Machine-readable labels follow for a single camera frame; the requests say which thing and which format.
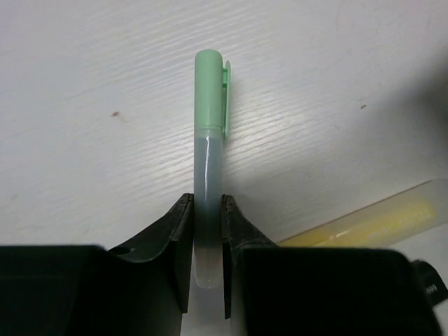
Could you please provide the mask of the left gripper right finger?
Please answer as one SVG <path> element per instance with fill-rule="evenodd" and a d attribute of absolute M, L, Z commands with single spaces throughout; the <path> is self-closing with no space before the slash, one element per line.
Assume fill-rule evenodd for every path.
<path fill-rule="evenodd" d="M 439 335 L 421 269 L 383 248 L 280 247 L 221 201 L 225 317 L 233 335 Z"/>

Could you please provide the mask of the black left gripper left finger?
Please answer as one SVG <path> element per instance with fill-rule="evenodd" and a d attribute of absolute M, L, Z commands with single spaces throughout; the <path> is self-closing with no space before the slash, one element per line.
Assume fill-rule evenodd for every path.
<path fill-rule="evenodd" d="M 179 335 L 188 310 L 193 196 L 111 249 L 1 247 L 2 335 Z"/>

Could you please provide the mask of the pastel yellow highlighter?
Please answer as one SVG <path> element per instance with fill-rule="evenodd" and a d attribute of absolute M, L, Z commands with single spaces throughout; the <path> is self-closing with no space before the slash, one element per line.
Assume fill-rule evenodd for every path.
<path fill-rule="evenodd" d="M 447 179 L 399 192 L 279 243 L 282 247 L 386 247 L 447 223 Z"/>

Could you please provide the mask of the pastel green highlighter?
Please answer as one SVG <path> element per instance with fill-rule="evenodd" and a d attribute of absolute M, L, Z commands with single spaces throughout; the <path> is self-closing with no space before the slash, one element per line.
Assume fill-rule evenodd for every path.
<path fill-rule="evenodd" d="M 222 278 L 223 144 L 230 132 L 231 67 L 212 49 L 195 56 L 194 271 L 200 288 Z"/>

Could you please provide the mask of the pink black highlighter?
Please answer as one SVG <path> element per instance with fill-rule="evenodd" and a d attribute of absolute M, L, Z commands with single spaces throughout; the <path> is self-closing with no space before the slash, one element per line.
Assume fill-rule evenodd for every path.
<path fill-rule="evenodd" d="M 424 260 L 414 260 L 412 264 L 423 281 L 431 306 L 435 307 L 445 302 L 448 297 L 447 286 L 437 270 Z"/>

